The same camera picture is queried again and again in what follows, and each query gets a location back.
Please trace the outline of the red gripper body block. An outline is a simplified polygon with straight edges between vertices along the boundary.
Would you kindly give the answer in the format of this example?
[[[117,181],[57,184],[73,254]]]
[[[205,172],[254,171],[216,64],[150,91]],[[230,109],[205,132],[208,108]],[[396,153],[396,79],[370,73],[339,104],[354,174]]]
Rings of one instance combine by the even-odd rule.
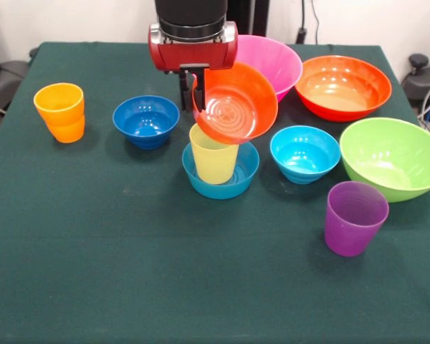
[[[227,21],[215,37],[201,42],[182,42],[167,36],[159,23],[149,26],[148,48],[155,67],[164,72],[180,72],[195,67],[229,69],[237,56],[238,31]]]

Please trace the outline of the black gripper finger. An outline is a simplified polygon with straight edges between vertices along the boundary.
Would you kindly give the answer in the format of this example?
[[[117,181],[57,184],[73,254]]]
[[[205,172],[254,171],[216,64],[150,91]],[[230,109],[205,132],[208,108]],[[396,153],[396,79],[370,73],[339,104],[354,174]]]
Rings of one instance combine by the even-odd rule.
[[[193,72],[191,70],[181,70],[178,74],[181,95],[181,107],[185,112],[193,111],[192,84]]]
[[[206,109],[206,97],[205,97],[205,69],[197,68],[194,72],[196,87],[193,91],[193,97],[196,104],[196,108],[199,112]]]

